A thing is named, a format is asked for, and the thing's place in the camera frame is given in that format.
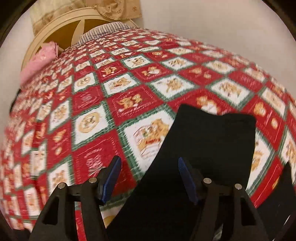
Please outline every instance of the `striped fabric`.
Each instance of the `striped fabric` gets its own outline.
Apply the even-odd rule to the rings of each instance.
[[[91,41],[93,39],[97,39],[101,36],[107,35],[107,34],[112,34],[114,32],[117,32],[119,30],[124,30],[124,29],[130,29],[134,28],[131,26],[128,26],[122,22],[113,22],[113,23],[106,23],[100,26],[97,26],[90,31],[86,32],[83,34],[76,46],[82,45],[88,41]]]

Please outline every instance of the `pink towel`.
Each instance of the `pink towel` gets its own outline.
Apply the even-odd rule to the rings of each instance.
[[[39,50],[27,63],[20,73],[20,85],[24,85],[35,74],[47,66],[51,61],[58,57],[59,46],[57,43],[51,41],[43,44]]]

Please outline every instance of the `silver bolt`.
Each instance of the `silver bolt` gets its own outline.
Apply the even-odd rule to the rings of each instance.
[[[241,190],[241,189],[242,189],[242,186],[241,186],[239,183],[235,184],[234,187],[235,187],[237,190]]]
[[[64,188],[65,186],[66,186],[65,183],[60,183],[59,185],[57,185],[57,187],[58,187],[59,189],[62,189],[62,188]]]
[[[91,178],[89,179],[89,182],[90,182],[90,183],[95,183],[95,182],[96,182],[96,178],[95,178],[95,177],[91,177]]]
[[[206,178],[204,178],[204,183],[211,184],[212,180],[210,178],[206,177]]]

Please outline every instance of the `black fabric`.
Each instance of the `black fabric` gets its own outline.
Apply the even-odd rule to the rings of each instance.
[[[270,240],[276,237],[295,210],[296,196],[291,180],[291,167],[287,163],[274,191],[257,208]]]
[[[11,113],[12,108],[13,108],[13,106],[15,105],[15,101],[16,101],[16,99],[17,99],[17,96],[18,96],[21,92],[22,92],[21,89],[19,89],[19,90],[17,91],[17,95],[15,96],[14,100],[12,101],[12,103],[11,103],[11,105],[10,105],[9,114]]]
[[[150,168],[108,226],[110,240],[189,240],[200,207],[188,199],[178,158],[218,184],[246,187],[255,123],[250,115],[214,116],[181,105]]]

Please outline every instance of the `round wooden headboard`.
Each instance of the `round wooden headboard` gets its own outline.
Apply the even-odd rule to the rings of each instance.
[[[43,43],[54,41],[58,43],[63,51],[66,48],[76,44],[84,33],[92,28],[105,23],[116,22],[99,14],[92,7],[75,9],[67,12],[44,26],[36,35],[27,49],[22,62],[22,69],[30,58],[41,48]],[[123,23],[138,27],[132,20],[124,20]]]

